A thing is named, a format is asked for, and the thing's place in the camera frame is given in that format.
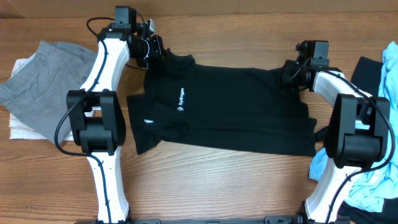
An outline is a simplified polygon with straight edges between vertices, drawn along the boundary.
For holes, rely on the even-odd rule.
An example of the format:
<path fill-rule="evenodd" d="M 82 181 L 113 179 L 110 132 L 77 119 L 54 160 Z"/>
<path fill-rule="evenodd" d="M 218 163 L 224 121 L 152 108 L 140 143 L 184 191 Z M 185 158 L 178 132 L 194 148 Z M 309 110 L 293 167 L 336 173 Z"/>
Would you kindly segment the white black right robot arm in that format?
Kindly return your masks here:
<path fill-rule="evenodd" d="M 350 188 L 375 162 L 386 166 L 395 150 L 389 122 L 389 100 L 374 97 L 354 86 L 335 68 L 287 60 L 280 83 L 299 84 L 322 96 L 333 107 L 324 148 L 328 161 L 318 184 L 291 217 L 267 217 L 266 223 L 349 223 L 338 216 Z"/>

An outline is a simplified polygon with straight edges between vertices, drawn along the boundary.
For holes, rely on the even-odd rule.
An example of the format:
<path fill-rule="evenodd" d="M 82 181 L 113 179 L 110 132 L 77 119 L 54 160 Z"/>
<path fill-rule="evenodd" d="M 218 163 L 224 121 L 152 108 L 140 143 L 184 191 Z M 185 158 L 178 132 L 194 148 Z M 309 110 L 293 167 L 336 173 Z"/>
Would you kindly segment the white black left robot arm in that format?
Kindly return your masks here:
<path fill-rule="evenodd" d="M 87 158 L 98 198 L 96 223 L 130 223 L 131 213 L 121 174 L 121 150 L 126 123 L 116 94 L 123 68 L 130 58 L 145 66 L 160 57 L 161 38 L 154 21 L 117 19 L 97 35 L 98 54 L 79 90 L 67 93 L 67 112 L 73 140 Z"/>

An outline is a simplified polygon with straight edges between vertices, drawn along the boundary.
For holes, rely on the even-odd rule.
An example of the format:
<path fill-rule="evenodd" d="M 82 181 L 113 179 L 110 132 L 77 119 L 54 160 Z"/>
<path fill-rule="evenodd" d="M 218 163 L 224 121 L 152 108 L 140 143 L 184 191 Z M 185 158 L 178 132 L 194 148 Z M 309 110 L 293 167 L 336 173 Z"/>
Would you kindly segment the black t-shirt with white logo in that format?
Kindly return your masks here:
<path fill-rule="evenodd" d="M 138 154 L 161 141 L 294 156 L 315 155 L 316 119 L 281 69 L 199 65 L 167 52 L 151 63 L 144 92 L 127 98 Z"/>

